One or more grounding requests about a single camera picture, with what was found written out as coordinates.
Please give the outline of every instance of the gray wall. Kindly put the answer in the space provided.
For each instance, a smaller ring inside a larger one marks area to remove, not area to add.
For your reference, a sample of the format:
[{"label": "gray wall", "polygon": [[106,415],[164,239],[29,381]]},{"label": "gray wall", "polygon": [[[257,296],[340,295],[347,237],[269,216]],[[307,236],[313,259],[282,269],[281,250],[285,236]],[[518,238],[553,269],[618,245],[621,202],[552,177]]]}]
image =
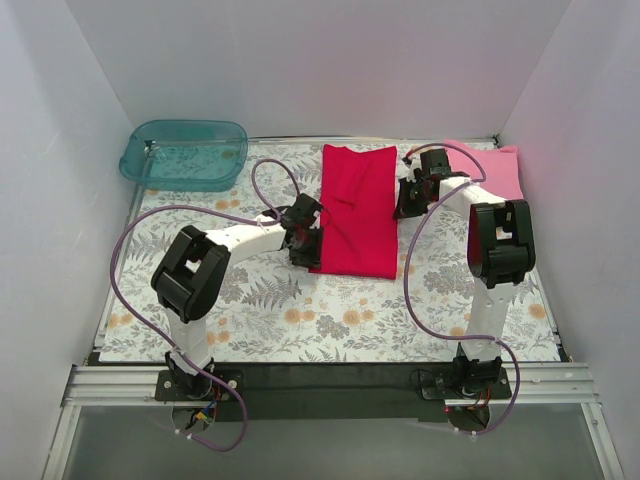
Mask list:
[{"label": "gray wall", "polygon": [[569,0],[67,0],[134,124],[485,137]]},{"label": "gray wall", "polygon": [[627,478],[640,478],[640,5],[571,3],[507,122],[538,265],[587,361]]},{"label": "gray wall", "polygon": [[0,0],[0,478],[42,473],[91,346],[131,124],[63,0]]}]

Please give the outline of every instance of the floral tablecloth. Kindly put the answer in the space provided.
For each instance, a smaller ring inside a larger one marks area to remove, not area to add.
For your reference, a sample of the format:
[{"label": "floral tablecloth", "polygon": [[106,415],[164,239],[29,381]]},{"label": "floral tablecloth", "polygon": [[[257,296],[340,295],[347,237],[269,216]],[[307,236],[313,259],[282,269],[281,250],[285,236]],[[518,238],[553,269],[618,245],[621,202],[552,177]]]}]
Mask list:
[{"label": "floral tablecloth", "polygon": [[[348,145],[356,151],[388,144]],[[408,144],[398,146],[400,161]],[[491,144],[473,145],[492,148]],[[145,192],[139,213],[170,204],[214,208],[253,218],[265,207],[251,186],[260,158],[283,160],[302,191],[320,198],[321,144],[251,144],[236,186],[222,193]],[[276,165],[264,165],[259,184],[275,205],[290,204],[294,188]],[[379,280],[310,274],[292,267],[287,251],[244,261],[228,272],[213,310],[206,316],[207,342],[216,361],[229,362],[403,362],[449,361],[457,344],[419,331],[402,294],[403,260],[420,220],[399,222],[398,278]],[[201,230],[230,222],[189,211],[168,211],[134,231],[120,285],[126,298],[168,330],[163,309],[149,286],[151,275],[176,233],[185,225]],[[466,265],[466,223],[442,209],[425,227],[411,270],[410,293],[423,322],[437,332],[461,335],[469,320],[473,281]],[[503,339],[523,361],[559,360],[538,280],[528,275],[517,287]],[[116,300],[106,327],[101,361],[163,361],[167,345]]]}]

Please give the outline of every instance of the cable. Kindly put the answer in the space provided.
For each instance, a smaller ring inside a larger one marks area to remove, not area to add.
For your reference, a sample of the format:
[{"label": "cable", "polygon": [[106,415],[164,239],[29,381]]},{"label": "cable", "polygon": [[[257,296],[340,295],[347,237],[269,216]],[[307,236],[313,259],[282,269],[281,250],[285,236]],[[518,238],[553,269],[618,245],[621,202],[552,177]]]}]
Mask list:
[{"label": "cable", "polygon": [[[452,150],[456,150],[456,151],[462,153],[467,158],[469,158],[475,164],[476,167],[478,167],[478,170],[480,170],[480,178],[473,179],[472,181],[473,182],[477,182],[477,183],[481,183],[481,182],[484,182],[487,179],[487,173],[484,171],[484,168],[482,168],[482,165],[480,165],[480,162],[478,162],[478,160],[476,160],[473,155],[471,155],[466,150],[464,150],[464,149],[462,149],[460,147],[457,147],[455,145],[451,145],[449,143],[442,143],[442,142],[427,143],[425,145],[421,145],[418,148],[414,148],[414,149],[410,150],[409,153],[407,153],[407,157],[409,157],[413,152],[416,152],[416,151],[419,151],[419,150],[423,150],[423,149],[428,148],[428,147],[450,148]],[[470,185],[470,183],[468,183],[468,182],[467,183],[463,183],[461,185],[458,185],[453,190],[451,190],[449,193],[447,193],[447,194],[443,195],[442,197],[440,197],[440,199],[433,204],[433,207],[424,216],[424,218],[420,222],[420,225],[418,225],[418,228],[416,229],[416,232],[413,234],[413,237],[411,238],[411,243],[409,244],[409,250],[407,251],[407,259],[405,260],[405,264],[404,264],[403,289],[404,289],[404,300],[405,300],[405,303],[407,304],[407,310],[409,311],[409,316],[413,319],[414,323],[418,326],[418,328],[420,328],[420,330],[428,333],[432,337],[439,338],[441,340],[451,340],[451,341],[455,341],[455,342],[460,342],[460,341],[463,341],[463,340],[489,340],[491,342],[495,342],[497,345],[500,345],[500,347],[504,348],[506,350],[506,352],[509,354],[509,356],[511,357],[511,360],[513,361],[514,369],[516,371],[516,383],[515,383],[515,387],[513,389],[513,395],[511,396],[511,401],[509,402],[509,405],[507,406],[507,409],[495,421],[495,423],[493,423],[492,425],[488,426],[486,429],[484,429],[484,430],[482,430],[480,432],[475,432],[475,433],[474,432],[466,432],[469,435],[476,435],[476,434],[477,435],[484,435],[484,434],[492,432],[493,430],[498,428],[502,424],[502,422],[504,422],[506,420],[506,418],[511,414],[511,411],[513,410],[513,406],[516,403],[516,399],[518,398],[518,393],[520,392],[520,365],[518,363],[518,359],[516,358],[515,353],[513,353],[513,350],[511,350],[511,348],[506,343],[504,343],[499,338],[493,337],[491,335],[443,335],[441,333],[434,332],[433,330],[429,329],[427,326],[425,326],[420,321],[420,319],[416,315],[416,312],[413,310],[413,306],[411,305],[411,297],[409,295],[409,267],[411,265],[411,256],[413,255],[413,251],[416,248],[416,243],[418,242],[418,237],[420,237],[420,234],[422,233],[422,230],[424,229],[424,226],[427,224],[427,222],[429,221],[429,219],[433,215],[433,212],[436,211],[437,208],[440,207],[449,198],[451,198],[453,195],[458,193],[460,190],[468,187],[469,185]]]},{"label": "cable", "polygon": [[[270,222],[262,223],[261,225],[263,225],[263,226],[277,225],[280,222],[282,214],[280,213],[280,211],[277,208],[275,208],[264,197],[264,195],[260,191],[260,188],[258,188],[258,185],[256,183],[256,179],[255,179],[256,170],[257,170],[258,166],[262,165],[263,163],[275,163],[275,164],[281,166],[282,168],[284,168],[285,171],[287,172],[287,174],[289,175],[289,177],[291,178],[291,180],[293,181],[293,185],[294,185],[298,195],[300,194],[300,187],[298,186],[298,182],[296,181],[296,179],[295,179],[295,177],[293,175],[293,172],[284,163],[282,163],[279,160],[274,160],[274,159],[271,159],[271,158],[261,159],[261,160],[258,160],[256,162],[256,164],[254,165],[254,167],[253,167],[253,169],[251,171],[251,183],[253,184],[253,187],[254,187],[254,189],[256,191],[256,194],[258,195],[260,200],[262,200],[262,202],[264,202],[264,204],[267,207],[269,207],[271,210],[273,210],[274,214],[276,215],[276,219],[275,220],[270,221]],[[245,435],[245,433],[247,431],[249,416],[248,416],[248,413],[247,413],[247,406],[245,405],[244,400],[238,394],[238,392],[236,392],[233,388],[231,388],[226,382],[223,382],[219,378],[213,376],[211,373],[209,373],[206,370],[203,370],[202,368],[198,367],[195,363],[193,363],[191,361],[191,359],[189,359],[186,355],[181,353],[179,348],[178,348],[178,345],[173,341],[173,339],[167,333],[162,331],[158,326],[154,325],[150,320],[146,319],[140,312],[138,312],[135,308],[133,308],[133,306],[124,298],[124,296],[122,295],[122,292],[120,291],[120,288],[118,287],[118,282],[116,280],[116,270],[117,270],[118,256],[120,254],[120,251],[122,250],[122,246],[124,245],[124,241],[127,238],[127,236],[129,235],[129,233],[131,233],[131,231],[135,228],[135,226],[138,225],[142,220],[144,220],[146,218],[149,218],[150,216],[155,215],[156,213],[165,212],[165,211],[168,211],[168,210],[191,210],[191,211],[194,211],[194,212],[201,212],[201,213],[206,213],[206,214],[213,215],[213,216],[220,217],[220,218],[225,218],[227,220],[232,220],[232,221],[235,221],[235,222],[238,222],[238,223],[243,223],[245,225],[260,225],[260,224],[259,224],[259,222],[256,222],[255,220],[248,220],[246,218],[236,217],[235,215],[228,215],[226,213],[216,212],[215,210],[210,210],[208,208],[193,207],[191,205],[167,205],[167,206],[164,206],[164,207],[157,207],[157,208],[151,209],[148,212],[140,215],[139,217],[137,217],[135,220],[133,220],[129,225],[127,225],[125,227],[124,231],[122,232],[122,234],[118,238],[118,241],[116,242],[115,247],[113,248],[113,253],[111,254],[111,262],[110,262],[110,265],[109,265],[109,280],[111,282],[111,288],[113,288],[113,293],[116,295],[118,300],[120,300],[120,303],[122,303],[122,305],[127,310],[129,310],[129,312],[131,312],[131,314],[134,317],[136,317],[138,320],[140,320],[142,323],[144,323],[147,327],[149,327],[155,333],[160,335],[160,337],[162,337],[162,339],[165,342],[167,342],[172,349],[175,349],[175,351],[178,353],[180,358],[182,358],[182,360],[184,360],[184,362],[187,365],[189,365],[191,368],[196,370],[201,375],[204,375],[206,378],[208,378],[209,380],[211,380],[212,382],[214,382],[218,386],[226,389],[238,401],[238,404],[240,405],[240,410],[242,411],[242,429],[240,430],[240,433],[238,434],[238,437],[228,446],[221,447],[219,445],[216,445],[214,443],[209,442],[208,440],[200,438],[200,437],[198,437],[196,435],[192,435],[189,432],[187,432],[186,430],[179,430],[179,432],[182,435],[188,436],[188,438],[191,438],[192,440],[195,440],[196,442],[198,442],[198,443],[210,448],[211,450],[215,450],[217,452],[228,452],[228,451],[233,450],[235,447],[238,446],[238,444],[242,441],[242,439],[244,438],[244,435]]]}]

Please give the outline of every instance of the leaf pattern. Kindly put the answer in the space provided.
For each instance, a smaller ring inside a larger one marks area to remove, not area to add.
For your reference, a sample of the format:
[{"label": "leaf pattern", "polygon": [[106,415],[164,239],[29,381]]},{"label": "leaf pattern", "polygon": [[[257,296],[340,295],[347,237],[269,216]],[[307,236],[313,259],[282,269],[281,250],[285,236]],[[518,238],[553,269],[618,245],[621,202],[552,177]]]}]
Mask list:
[{"label": "leaf pattern", "polygon": [[[365,151],[386,146],[389,145],[349,145],[349,148]],[[411,145],[397,146],[397,176],[400,176],[405,168],[401,157]],[[488,143],[473,146],[492,148]],[[191,162],[195,169],[205,168],[206,155],[218,152],[194,148],[155,154],[180,156],[179,163],[165,162],[162,168],[184,169]],[[231,190],[146,191],[139,213],[162,205],[187,204],[255,217],[265,210],[250,180],[251,169],[260,158],[283,160],[294,172],[302,191],[319,198],[321,144],[259,143],[250,144],[245,169]],[[257,175],[260,189],[270,202],[291,204],[295,190],[284,171],[265,165]],[[409,242],[419,223],[418,218],[399,222],[399,273],[404,269]],[[142,222],[126,249],[120,277],[125,297],[168,331],[164,310],[149,285],[164,252],[186,225],[210,230],[231,224],[225,219],[180,210],[162,212]],[[412,257],[409,291],[414,309],[425,325],[439,333],[464,330],[467,325],[473,281],[466,267],[466,237],[466,223],[454,212],[439,210],[426,225]],[[107,317],[102,361],[163,361],[166,343],[127,316],[119,302],[114,303]],[[400,278],[391,281],[310,274],[292,267],[286,251],[253,257],[231,267],[216,305],[205,319],[207,342],[217,362],[449,361],[457,348],[454,342],[424,334],[410,320]],[[527,275],[518,285],[503,337],[522,361],[559,360],[534,275]]]}]

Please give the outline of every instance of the pink cloth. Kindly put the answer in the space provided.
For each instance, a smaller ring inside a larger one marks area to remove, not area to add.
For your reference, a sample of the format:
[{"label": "pink cloth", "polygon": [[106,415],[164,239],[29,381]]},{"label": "pink cloth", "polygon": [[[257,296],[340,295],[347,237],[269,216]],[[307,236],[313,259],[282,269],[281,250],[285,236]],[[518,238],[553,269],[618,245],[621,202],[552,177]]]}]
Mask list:
[{"label": "pink cloth", "polygon": [[[487,192],[507,200],[520,200],[523,197],[518,177],[518,147],[508,146],[496,150],[476,150],[455,140],[445,140],[473,155],[487,172],[487,181],[480,186]],[[449,165],[453,172],[465,172],[472,178],[478,178],[480,172],[464,154],[447,148]]]},{"label": "pink cloth", "polygon": [[322,153],[322,267],[315,273],[396,278],[396,148]]}]

